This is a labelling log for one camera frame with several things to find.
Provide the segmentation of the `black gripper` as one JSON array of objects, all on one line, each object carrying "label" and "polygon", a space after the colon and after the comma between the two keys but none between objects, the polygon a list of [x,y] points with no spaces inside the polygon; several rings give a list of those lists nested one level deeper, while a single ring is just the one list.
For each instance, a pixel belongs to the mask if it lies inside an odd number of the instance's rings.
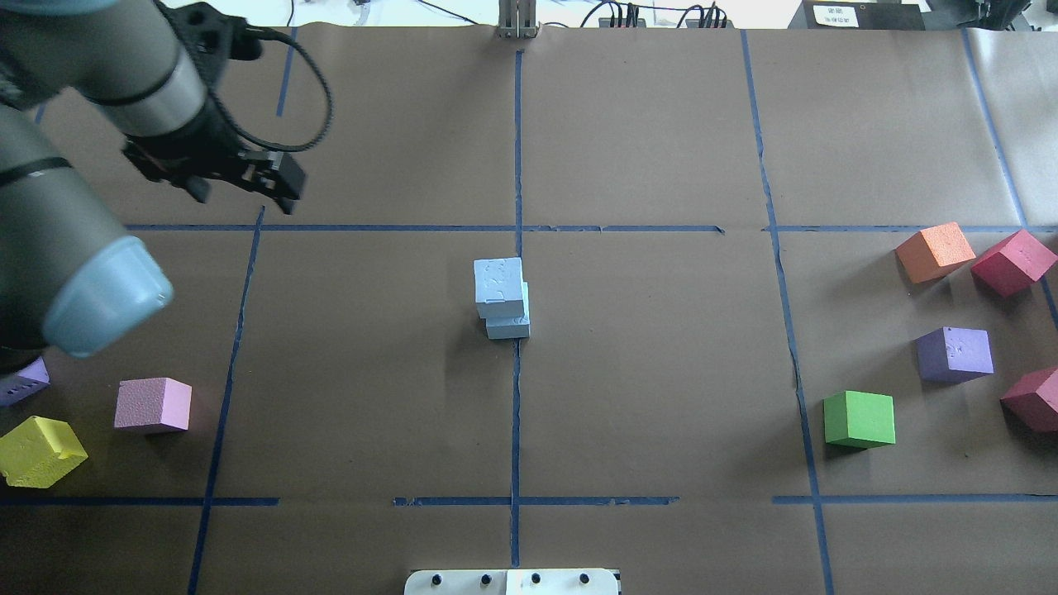
[{"label": "black gripper", "polygon": [[181,188],[199,203],[207,203],[211,181],[220,181],[260,193],[291,215],[307,182],[292,154],[251,150],[234,133],[208,127],[159,138],[126,136],[122,154],[149,181]]}]

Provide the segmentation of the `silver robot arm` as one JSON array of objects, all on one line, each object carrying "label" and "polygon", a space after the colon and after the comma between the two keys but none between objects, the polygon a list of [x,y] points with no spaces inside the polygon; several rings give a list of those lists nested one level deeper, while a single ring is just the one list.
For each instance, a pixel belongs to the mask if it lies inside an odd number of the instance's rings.
[{"label": "silver robot arm", "polygon": [[262,42],[293,44],[200,2],[4,1],[2,4],[2,372],[50,347],[86,358],[174,300],[174,284],[142,240],[29,116],[72,89],[124,139],[145,179],[208,200],[212,181],[300,200],[298,145],[238,124],[217,93],[229,61],[257,60]]}]

